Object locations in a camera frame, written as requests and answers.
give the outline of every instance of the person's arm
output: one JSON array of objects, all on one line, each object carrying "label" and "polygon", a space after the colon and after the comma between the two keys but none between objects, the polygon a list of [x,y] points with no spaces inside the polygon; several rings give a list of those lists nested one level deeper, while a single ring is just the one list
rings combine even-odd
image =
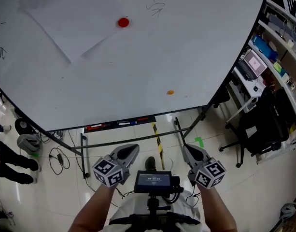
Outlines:
[{"label": "person's arm", "polygon": [[217,190],[197,186],[201,192],[205,221],[211,232],[237,232],[236,222]]},{"label": "person's arm", "polygon": [[115,187],[100,185],[76,216],[69,232],[97,232],[104,228]]}]

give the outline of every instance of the red disk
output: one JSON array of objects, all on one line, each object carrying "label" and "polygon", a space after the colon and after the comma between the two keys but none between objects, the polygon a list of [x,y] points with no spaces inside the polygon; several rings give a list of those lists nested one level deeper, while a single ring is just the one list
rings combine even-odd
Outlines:
[{"label": "red disk", "polygon": [[127,18],[121,18],[118,21],[118,25],[122,28],[126,28],[129,25],[129,20]]}]

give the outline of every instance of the shoe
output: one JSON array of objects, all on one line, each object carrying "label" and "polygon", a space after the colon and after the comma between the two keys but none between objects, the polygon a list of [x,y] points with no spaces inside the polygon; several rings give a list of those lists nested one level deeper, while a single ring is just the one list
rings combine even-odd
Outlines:
[{"label": "shoe", "polygon": [[149,157],[146,160],[145,168],[146,168],[147,171],[156,171],[155,158],[154,157]]},{"label": "shoe", "polygon": [[6,211],[6,212],[4,212],[4,213],[5,213],[5,215],[7,216],[7,218],[12,218],[12,217],[14,217],[14,214],[13,214],[12,211]]},{"label": "shoe", "polygon": [[4,133],[7,134],[11,130],[12,126],[3,126]]},{"label": "shoe", "polygon": [[37,162],[37,165],[38,165],[38,169],[36,170],[36,172],[41,172],[42,171],[42,167],[40,166],[40,164],[38,162]]},{"label": "shoe", "polygon": [[32,177],[33,178],[33,182],[31,184],[36,184],[37,183],[37,178]]}]

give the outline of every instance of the office chair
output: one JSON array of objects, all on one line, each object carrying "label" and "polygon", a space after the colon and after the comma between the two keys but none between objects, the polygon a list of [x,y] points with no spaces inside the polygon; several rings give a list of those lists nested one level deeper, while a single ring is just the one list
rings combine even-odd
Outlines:
[{"label": "office chair", "polygon": [[[229,93],[227,91],[226,87],[223,87],[222,89],[219,90],[219,92],[216,94],[214,100],[213,100],[213,107],[218,108],[220,103],[224,103],[230,100]],[[206,118],[206,115],[204,115],[201,118],[201,121],[203,121]]]},{"label": "office chair", "polygon": [[[226,129],[231,128],[238,138],[238,141],[219,149],[222,152],[225,148],[240,144],[241,159],[236,164],[239,168],[243,164],[244,149],[246,148],[251,157],[256,154],[264,154],[271,150],[278,150],[283,141],[289,137],[285,119],[277,100],[269,90],[265,88],[256,106],[241,116],[238,128],[232,124],[226,124]],[[248,137],[247,129],[255,127],[255,133]]]}]

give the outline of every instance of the whiteboard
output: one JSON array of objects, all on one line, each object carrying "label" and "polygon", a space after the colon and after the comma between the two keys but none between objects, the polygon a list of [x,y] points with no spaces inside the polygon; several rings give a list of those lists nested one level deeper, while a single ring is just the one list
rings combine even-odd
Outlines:
[{"label": "whiteboard", "polygon": [[0,0],[0,88],[47,131],[208,104],[263,3],[117,0],[130,26],[70,63],[19,1]]}]

